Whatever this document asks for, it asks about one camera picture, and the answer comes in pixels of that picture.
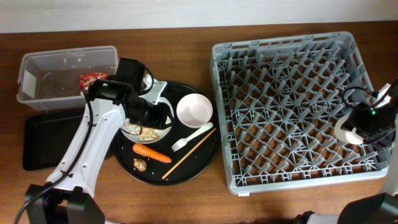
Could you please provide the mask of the pale pink bowl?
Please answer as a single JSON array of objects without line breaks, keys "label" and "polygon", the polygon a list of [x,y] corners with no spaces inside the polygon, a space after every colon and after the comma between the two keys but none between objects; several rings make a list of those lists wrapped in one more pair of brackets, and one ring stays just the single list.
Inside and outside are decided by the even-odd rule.
[{"label": "pale pink bowl", "polygon": [[178,102],[176,112],[182,124],[189,128],[200,128],[213,116],[213,106],[206,96],[191,93]]}]

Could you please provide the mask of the grey plate with food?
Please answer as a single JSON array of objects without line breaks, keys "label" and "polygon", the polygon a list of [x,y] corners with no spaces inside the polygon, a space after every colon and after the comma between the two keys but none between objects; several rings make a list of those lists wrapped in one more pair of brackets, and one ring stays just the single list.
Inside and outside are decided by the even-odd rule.
[{"label": "grey plate with food", "polygon": [[133,142],[150,144],[162,139],[171,130],[175,123],[175,115],[173,106],[165,97],[165,89],[168,87],[168,82],[157,80],[152,82],[150,77],[147,75],[144,78],[144,83],[146,85],[153,84],[153,87],[150,92],[141,95],[141,98],[160,109],[156,115],[159,115],[159,121],[162,127],[153,128],[148,125],[144,125],[144,122],[139,124],[130,123],[130,121],[128,121],[120,127],[120,130],[125,137]]}]

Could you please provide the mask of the white paper cup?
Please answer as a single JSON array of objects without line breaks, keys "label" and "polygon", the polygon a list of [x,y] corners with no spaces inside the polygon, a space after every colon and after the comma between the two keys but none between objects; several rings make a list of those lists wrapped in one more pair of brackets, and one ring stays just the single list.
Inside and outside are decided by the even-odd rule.
[{"label": "white paper cup", "polygon": [[339,141],[349,143],[349,144],[363,144],[364,138],[356,134],[356,128],[353,128],[351,131],[346,131],[343,129],[343,123],[345,123],[349,116],[350,112],[346,113],[343,117],[341,117],[335,124],[334,127],[334,135]]}]

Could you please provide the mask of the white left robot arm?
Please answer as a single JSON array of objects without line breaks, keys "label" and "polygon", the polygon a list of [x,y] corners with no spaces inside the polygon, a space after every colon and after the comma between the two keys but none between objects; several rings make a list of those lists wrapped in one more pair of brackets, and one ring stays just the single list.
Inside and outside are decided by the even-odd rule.
[{"label": "white left robot arm", "polygon": [[97,177],[114,136],[126,122],[164,129],[174,110],[162,96],[166,81],[116,78],[96,80],[84,93],[81,123],[59,165],[45,185],[31,185],[14,221],[26,213],[30,223],[107,223],[94,200]]}]

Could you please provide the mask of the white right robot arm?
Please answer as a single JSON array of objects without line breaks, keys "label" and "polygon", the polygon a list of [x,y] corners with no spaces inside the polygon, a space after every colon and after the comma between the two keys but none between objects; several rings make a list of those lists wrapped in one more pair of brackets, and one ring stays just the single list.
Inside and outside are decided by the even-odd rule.
[{"label": "white right robot arm", "polygon": [[[376,102],[353,106],[345,97],[351,90],[365,91]],[[378,92],[359,86],[349,87],[343,91],[342,101],[351,111],[335,124],[334,134],[339,141],[366,145],[397,133],[397,81],[391,85],[387,83]],[[307,211],[297,215],[292,223],[397,223],[397,138],[392,146],[386,179],[379,194],[347,204],[339,215]]]}]

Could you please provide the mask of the red snack wrapper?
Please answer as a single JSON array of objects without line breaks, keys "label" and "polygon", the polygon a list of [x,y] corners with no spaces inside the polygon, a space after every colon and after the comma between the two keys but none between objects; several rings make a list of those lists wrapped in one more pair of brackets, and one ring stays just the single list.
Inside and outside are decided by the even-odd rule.
[{"label": "red snack wrapper", "polygon": [[94,82],[96,80],[105,79],[107,77],[108,77],[108,74],[103,73],[103,72],[90,72],[85,75],[81,75],[80,76],[80,88],[82,90],[87,90],[88,87],[90,85],[94,84]]}]

